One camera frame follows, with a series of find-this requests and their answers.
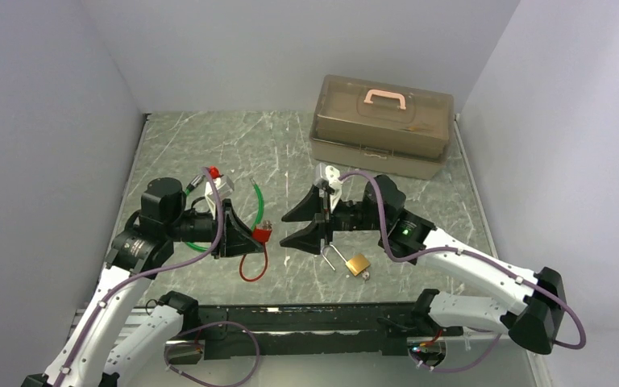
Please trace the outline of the brass padlock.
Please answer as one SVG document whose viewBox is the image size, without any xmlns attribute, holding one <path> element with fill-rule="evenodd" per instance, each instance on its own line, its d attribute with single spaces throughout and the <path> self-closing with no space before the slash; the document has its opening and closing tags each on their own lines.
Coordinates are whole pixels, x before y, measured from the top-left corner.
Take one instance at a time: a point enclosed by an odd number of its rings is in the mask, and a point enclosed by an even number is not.
<svg viewBox="0 0 619 387">
<path fill-rule="evenodd" d="M 333 251 L 343 261 L 348 271 L 354 277 L 361 277 L 362 272 L 364 271 L 369 272 L 368 270 L 371 263 L 363 254 L 357 254 L 352 258 L 347 259 L 333 244 L 327 244 L 322 248 L 321 256 L 333 270 L 335 270 L 335 267 L 328 258 L 328 251 Z"/>
</svg>

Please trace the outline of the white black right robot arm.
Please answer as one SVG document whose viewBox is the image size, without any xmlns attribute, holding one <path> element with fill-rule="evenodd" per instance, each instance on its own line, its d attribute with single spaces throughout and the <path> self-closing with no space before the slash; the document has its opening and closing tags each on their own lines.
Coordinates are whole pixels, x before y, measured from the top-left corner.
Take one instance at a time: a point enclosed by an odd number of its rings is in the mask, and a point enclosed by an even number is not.
<svg viewBox="0 0 619 387">
<path fill-rule="evenodd" d="M 378 244 L 394 262 L 427 264 L 484 292 L 459 296 L 425 289 L 412 311 L 416 331 L 430 335 L 447 327 L 469 327 L 508 335 L 524 349 L 552 353 L 567 313 L 561 274 L 549 267 L 535 272 L 485 254 L 405 208 L 406 196 L 384 174 L 371 177 L 358 202 L 341 199 L 342 182 L 319 177 L 303 199 L 282 216 L 305 228 L 280 245 L 311 254 L 331 246 L 337 231 L 378 231 Z"/>
</svg>

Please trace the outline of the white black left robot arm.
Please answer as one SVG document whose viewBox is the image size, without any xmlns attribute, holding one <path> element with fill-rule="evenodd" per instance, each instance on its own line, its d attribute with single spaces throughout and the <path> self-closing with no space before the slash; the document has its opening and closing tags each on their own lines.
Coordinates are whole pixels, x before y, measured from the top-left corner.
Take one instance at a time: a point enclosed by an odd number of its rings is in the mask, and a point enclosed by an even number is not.
<svg viewBox="0 0 619 387">
<path fill-rule="evenodd" d="M 156 306 L 127 337 L 131 312 L 177 242 L 206 243 L 216 258 L 261 252 L 262 244 L 237 216 L 231 179 L 216 169 L 188 185 L 171 177 L 151 181 L 140 208 L 112 241 L 89 306 L 58 356 L 26 386 L 128 386 L 147 361 L 174 338 L 194 337 L 201 347 L 226 335 L 222 312 L 203 312 L 177 291 Z"/>
</svg>

